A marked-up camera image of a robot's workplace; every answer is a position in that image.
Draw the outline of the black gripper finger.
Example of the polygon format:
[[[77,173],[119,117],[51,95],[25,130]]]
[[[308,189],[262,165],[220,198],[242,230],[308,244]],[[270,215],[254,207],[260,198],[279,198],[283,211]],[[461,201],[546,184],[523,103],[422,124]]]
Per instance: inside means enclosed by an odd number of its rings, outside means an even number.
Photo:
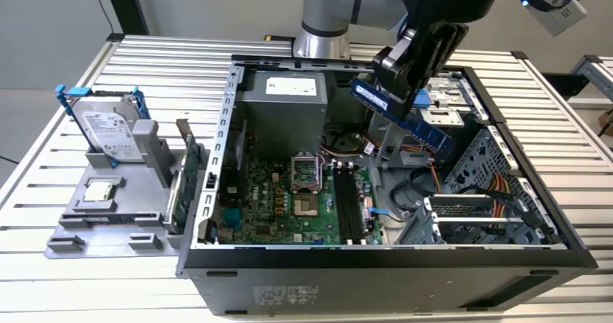
[[[417,29],[399,59],[402,71],[398,82],[406,93],[406,103],[414,102],[417,92],[446,64],[467,33],[469,25],[453,22],[435,22]]]
[[[415,96],[415,85],[409,79],[418,56],[418,49],[413,42],[415,34],[415,30],[406,28],[395,46],[382,48],[373,59],[374,74],[381,87],[395,100],[411,100]]]

